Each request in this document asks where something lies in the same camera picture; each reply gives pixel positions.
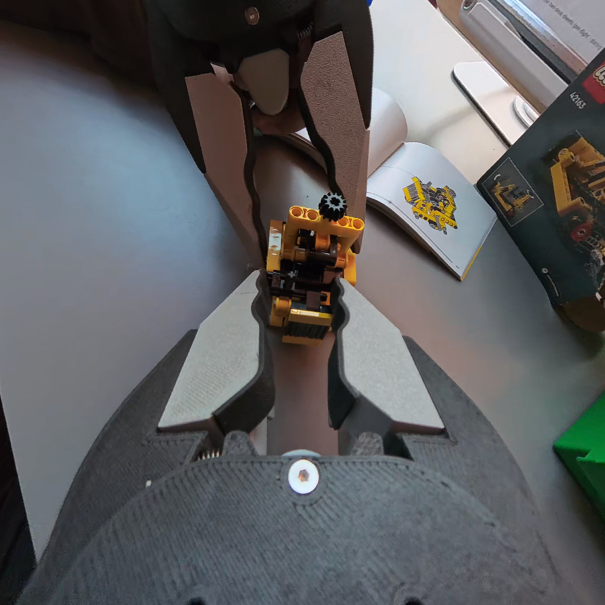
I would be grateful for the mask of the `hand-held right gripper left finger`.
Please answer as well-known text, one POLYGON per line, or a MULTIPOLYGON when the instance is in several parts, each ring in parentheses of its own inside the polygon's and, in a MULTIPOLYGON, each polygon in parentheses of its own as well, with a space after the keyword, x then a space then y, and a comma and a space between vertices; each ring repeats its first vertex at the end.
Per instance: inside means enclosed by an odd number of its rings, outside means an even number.
POLYGON ((200 324, 159 430, 250 433, 265 420, 275 403, 269 299, 256 270, 200 324))

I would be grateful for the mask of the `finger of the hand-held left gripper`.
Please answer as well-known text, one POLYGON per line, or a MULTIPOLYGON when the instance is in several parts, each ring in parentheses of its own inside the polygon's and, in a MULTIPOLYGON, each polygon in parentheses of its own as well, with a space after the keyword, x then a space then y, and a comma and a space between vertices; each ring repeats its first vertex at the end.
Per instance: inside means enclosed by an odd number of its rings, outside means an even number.
POLYGON ((244 94, 221 66, 185 77, 161 68, 161 93, 194 161, 219 200, 253 268, 266 261, 266 233, 255 188, 255 150, 244 94))
POLYGON ((329 188, 348 210, 366 209, 372 116, 373 30, 368 14, 315 14, 299 106, 326 164, 329 188))

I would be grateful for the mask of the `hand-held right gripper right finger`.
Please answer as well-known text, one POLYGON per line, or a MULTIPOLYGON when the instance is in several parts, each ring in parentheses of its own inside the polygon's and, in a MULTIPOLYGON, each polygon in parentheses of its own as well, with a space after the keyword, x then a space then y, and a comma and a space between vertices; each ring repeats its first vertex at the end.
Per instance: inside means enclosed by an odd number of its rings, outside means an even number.
POLYGON ((400 330, 348 281, 330 293, 335 342, 329 357, 333 429, 441 433, 445 426, 400 330))

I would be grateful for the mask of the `yellow black lego model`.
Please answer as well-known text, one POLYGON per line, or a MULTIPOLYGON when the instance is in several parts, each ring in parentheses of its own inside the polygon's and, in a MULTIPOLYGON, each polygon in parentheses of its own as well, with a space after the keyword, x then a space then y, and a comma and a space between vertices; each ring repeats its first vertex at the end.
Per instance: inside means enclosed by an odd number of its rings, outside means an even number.
POLYGON ((356 284, 352 247, 365 228, 347 215, 339 193, 324 194, 317 209, 292 206, 286 221, 270 221, 266 272, 271 295, 270 326, 282 342, 317 345, 331 331, 330 292, 335 278, 356 284))

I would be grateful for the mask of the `lego instruction booklet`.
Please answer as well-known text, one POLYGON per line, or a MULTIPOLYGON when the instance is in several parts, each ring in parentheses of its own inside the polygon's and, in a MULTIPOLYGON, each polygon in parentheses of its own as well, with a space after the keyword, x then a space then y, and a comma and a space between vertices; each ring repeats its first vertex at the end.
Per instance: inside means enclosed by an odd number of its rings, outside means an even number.
MULTIPOLYGON (((373 209, 364 249, 384 252, 379 245, 376 218, 381 214, 397 229, 440 261, 459 281, 467 276, 495 223, 474 185, 438 150, 418 142, 405 142, 407 124, 397 102, 374 88, 370 126, 367 209, 373 209)), ((323 263, 334 272, 353 268, 354 235, 359 243, 364 219, 351 216, 327 219, 329 208, 344 207, 342 195, 328 193, 320 210, 295 205, 285 220, 269 229, 267 271, 285 271, 286 262, 323 263)))

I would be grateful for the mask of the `dark lego set box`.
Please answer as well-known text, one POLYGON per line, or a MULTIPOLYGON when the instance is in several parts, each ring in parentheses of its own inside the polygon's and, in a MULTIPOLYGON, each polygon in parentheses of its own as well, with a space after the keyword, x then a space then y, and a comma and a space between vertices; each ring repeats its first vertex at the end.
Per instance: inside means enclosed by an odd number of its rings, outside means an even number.
POLYGON ((604 50, 477 183, 551 304, 604 331, 604 50))

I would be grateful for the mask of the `person's left hand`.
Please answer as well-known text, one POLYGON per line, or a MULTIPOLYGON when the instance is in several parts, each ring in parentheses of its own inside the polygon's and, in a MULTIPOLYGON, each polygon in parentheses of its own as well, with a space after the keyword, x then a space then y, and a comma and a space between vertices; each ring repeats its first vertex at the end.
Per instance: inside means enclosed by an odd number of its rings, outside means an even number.
POLYGON ((257 105, 251 108, 253 127, 264 135, 285 136, 306 127, 298 104, 299 89, 291 88, 287 103, 276 115, 263 113, 257 105))

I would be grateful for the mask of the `silver monitor stand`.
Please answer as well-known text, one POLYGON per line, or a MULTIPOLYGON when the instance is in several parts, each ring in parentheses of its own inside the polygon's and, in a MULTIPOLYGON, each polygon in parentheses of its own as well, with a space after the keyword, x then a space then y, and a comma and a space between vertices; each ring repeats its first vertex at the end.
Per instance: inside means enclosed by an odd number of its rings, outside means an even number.
POLYGON ((483 58, 453 79, 507 145, 604 51, 604 1, 461 1, 458 18, 483 58))

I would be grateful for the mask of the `green plastic storage bin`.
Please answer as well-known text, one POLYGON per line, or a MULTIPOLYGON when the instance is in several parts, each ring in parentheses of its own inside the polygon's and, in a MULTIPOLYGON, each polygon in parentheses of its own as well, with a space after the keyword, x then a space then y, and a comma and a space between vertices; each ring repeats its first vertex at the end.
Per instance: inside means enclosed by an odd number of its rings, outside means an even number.
POLYGON ((604 518, 604 395, 555 441, 554 450, 604 518))

